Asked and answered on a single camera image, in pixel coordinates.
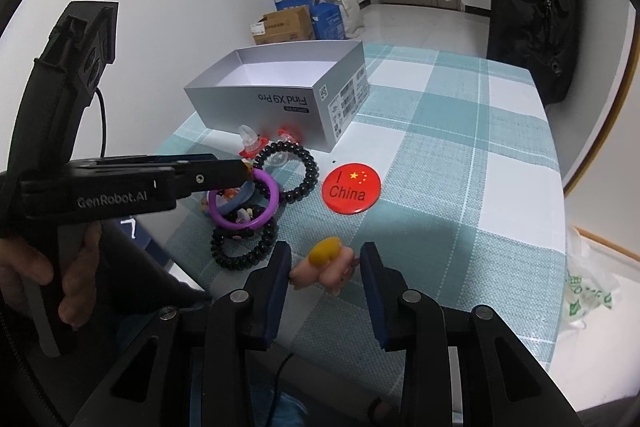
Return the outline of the person's left hand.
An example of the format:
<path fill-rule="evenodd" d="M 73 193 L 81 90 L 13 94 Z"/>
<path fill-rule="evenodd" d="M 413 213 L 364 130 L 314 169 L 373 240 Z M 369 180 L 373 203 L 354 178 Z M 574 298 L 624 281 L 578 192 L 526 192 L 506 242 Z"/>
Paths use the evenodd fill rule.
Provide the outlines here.
<path fill-rule="evenodd" d="M 73 329 L 79 329 L 88 322 L 96 304 L 101 235 L 99 222 L 88 225 L 77 257 L 63 273 L 64 297 L 58 306 L 58 316 Z M 24 311 L 27 306 L 23 280 L 39 285 L 51 283 L 51 263 L 23 239 L 1 239 L 1 295 L 10 307 L 18 311 Z"/>

